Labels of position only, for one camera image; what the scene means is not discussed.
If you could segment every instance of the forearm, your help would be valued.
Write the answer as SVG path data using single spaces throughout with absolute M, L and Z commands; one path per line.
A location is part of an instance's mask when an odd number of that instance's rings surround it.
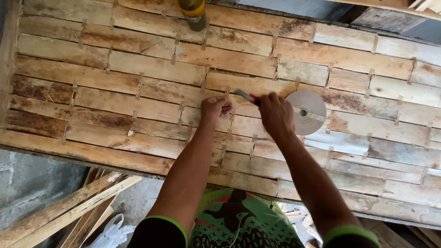
M 322 236 L 338 225 L 359 225 L 334 183 L 294 133 L 276 143 L 286 159 L 295 188 Z
M 214 122 L 201 122 L 192 140 L 168 172 L 156 203 L 148 214 L 166 214 L 180 223 L 187 235 L 194 220 L 194 216 L 188 216 L 188 213 L 196 213 L 207 184 L 215 125 Z

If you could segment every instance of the tape roll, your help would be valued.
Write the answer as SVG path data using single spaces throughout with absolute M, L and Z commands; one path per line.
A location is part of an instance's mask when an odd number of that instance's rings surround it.
M 294 126 L 297 135 L 309 135 L 319 130 L 326 119 L 326 105 L 319 94 L 298 90 L 286 97 L 294 109 Z

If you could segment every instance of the stack of wooden boards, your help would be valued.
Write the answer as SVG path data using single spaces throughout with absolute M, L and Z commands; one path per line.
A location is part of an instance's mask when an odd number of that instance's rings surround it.
M 440 47 L 209 4 L 193 32 L 174 1 L 144 2 L 25 1 L 1 145 L 167 175 L 201 100 L 225 95 L 209 183 L 300 200 L 230 92 L 312 90 L 328 116 L 300 138 L 348 206 L 441 226 Z
M 416 0 L 409 8 L 416 8 L 416 11 L 431 9 L 441 15 L 441 0 Z
M 94 170 L 83 188 L 0 232 L 0 247 L 34 247 L 71 223 L 74 225 L 57 247 L 80 247 L 111 214 L 110 203 L 116 195 L 142 179 L 122 180 L 121 173 L 103 175 L 102 170 Z

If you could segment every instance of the hand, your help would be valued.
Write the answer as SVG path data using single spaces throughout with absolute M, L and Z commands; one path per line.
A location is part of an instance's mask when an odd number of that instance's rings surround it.
M 225 116 L 233 110 L 230 101 L 225 97 L 210 97 L 201 103 L 201 122 L 217 123 L 220 116 Z
M 277 141 L 294 134 L 294 114 L 291 103 L 275 92 L 263 95 L 260 103 L 262 124 L 268 134 Z

